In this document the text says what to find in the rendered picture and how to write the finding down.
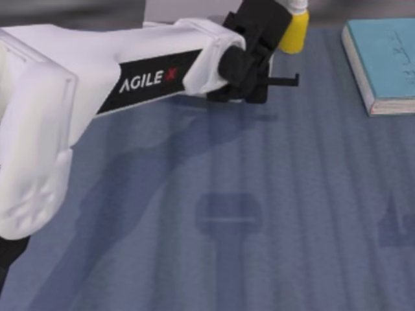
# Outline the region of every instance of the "yellow bottle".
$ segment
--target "yellow bottle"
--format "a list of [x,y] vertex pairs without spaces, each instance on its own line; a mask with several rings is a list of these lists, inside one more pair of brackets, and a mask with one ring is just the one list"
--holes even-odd
[[292,20],[278,45],[281,51],[296,54],[303,50],[309,25],[307,7],[307,0],[288,0],[286,8],[292,14]]

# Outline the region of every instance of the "blue book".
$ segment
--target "blue book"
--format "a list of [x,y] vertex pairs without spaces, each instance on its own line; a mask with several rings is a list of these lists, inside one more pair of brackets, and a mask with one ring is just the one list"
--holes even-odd
[[342,42],[369,115],[415,113],[415,18],[354,19]]

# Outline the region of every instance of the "table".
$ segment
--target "table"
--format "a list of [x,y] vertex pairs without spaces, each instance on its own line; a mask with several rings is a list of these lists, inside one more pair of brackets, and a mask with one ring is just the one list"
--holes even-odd
[[276,56],[266,105],[95,119],[0,310],[414,310],[414,117],[367,116],[340,29]]

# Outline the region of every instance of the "handwriting on book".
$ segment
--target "handwriting on book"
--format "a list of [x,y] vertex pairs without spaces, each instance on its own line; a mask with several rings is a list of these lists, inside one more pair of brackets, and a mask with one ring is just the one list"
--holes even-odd
[[394,59],[401,65],[401,71],[405,76],[405,80],[408,83],[415,85],[415,63],[412,62],[408,53],[406,52],[405,46],[397,31],[389,31],[388,39],[392,44],[391,53]]

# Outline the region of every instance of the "white arm segment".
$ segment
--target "white arm segment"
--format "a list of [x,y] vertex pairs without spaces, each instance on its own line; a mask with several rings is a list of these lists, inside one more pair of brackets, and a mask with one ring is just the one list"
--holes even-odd
[[182,93],[203,95],[227,83],[217,72],[225,50],[245,48],[242,36],[206,19],[152,26],[115,32],[53,25],[0,30],[1,237],[29,236],[59,210],[71,147],[118,82],[120,63],[201,50],[184,76]]

